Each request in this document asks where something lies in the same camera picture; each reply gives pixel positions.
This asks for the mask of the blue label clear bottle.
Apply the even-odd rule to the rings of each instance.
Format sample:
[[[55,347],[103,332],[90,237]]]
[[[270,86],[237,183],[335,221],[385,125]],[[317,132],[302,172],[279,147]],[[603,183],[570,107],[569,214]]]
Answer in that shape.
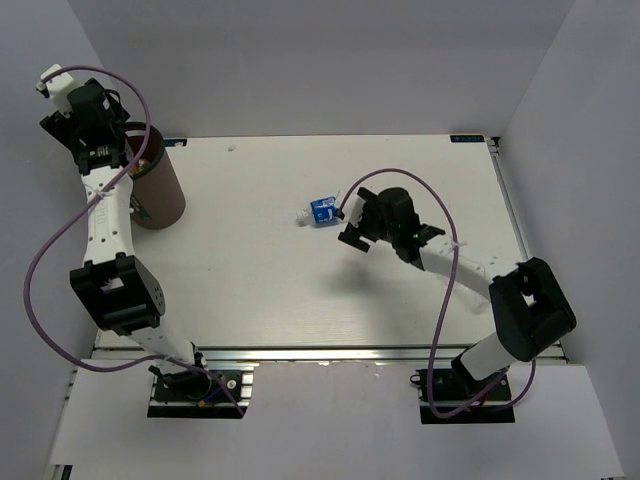
[[[295,222],[299,227],[322,228],[337,224],[340,220],[338,198],[332,195],[309,202],[296,213]]]

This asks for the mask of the clear bottle blue-white cap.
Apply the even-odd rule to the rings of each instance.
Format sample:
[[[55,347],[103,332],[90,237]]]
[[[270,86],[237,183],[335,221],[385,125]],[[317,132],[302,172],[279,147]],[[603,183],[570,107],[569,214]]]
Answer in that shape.
[[[511,271],[512,264],[493,253],[458,245],[456,283],[477,294],[484,304],[490,303],[489,286],[497,276]]]

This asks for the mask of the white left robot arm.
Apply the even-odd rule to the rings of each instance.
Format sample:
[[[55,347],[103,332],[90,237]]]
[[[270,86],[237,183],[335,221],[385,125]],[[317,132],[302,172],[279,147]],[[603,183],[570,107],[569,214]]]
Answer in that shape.
[[[129,115],[118,94],[94,79],[79,83],[69,73],[46,73],[38,88],[57,108],[41,125],[73,154],[90,208],[82,265],[70,273],[73,291],[101,330],[159,355],[159,371],[180,371],[180,391],[202,398],[210,390],[211,374],[197,365],[193,343],[165,320],[162,288],[135,255],[134,181],[125,170],[133,157],[125,133]]]

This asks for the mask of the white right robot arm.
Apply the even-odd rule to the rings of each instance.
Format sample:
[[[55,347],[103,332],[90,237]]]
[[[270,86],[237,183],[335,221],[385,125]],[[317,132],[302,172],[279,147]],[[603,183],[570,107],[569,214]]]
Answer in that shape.
[[[419,220],[407,190],[393,187],[375,194],[358,189],[346,228],[338,239],[366,252],[370,244],[391,245],[400,260],[433,274],[447,275],[457,261],[454,283],[483,297],[491,305],[495,332],[451,362],[451,384],[461,397],[484,391],[498,371],[517,361],[529,362],[577,326],[551,267],[532,257],[508,272],[508,264],[485,263],[454,256],[445,231]]]

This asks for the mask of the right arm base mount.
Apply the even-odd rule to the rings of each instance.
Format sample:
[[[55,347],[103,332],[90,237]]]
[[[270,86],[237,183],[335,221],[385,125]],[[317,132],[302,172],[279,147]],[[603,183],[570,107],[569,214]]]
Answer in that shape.
[[[433,398],[435,406],[443,413],[449,413],[476,395],[484,385],[469,391],[454,377],[451,369],[436,368],[433,374]],[[419,397],[420,421],[422,425],[445,424],[513,424],[515,414],[507,404],[512,399],[509,382],[502,378],[500,383],[481,399],[468,406],[463,412],[450,419],[440,419],[433,415],[427,398],[427,370],[417,370],[410,376],[410,383],[417,388]]]

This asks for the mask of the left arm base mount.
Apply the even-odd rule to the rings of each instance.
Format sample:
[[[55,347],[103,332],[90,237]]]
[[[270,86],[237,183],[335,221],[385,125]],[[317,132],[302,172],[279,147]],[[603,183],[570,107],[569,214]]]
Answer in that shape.
[[[151,366],[155,376],[147,408],[148,418],[164,419],[242,419],[251,397],[253,372],[250,370],[213,370],[234,401],[220,385],[206,376],[187,372],[177,381],[164,379]]]

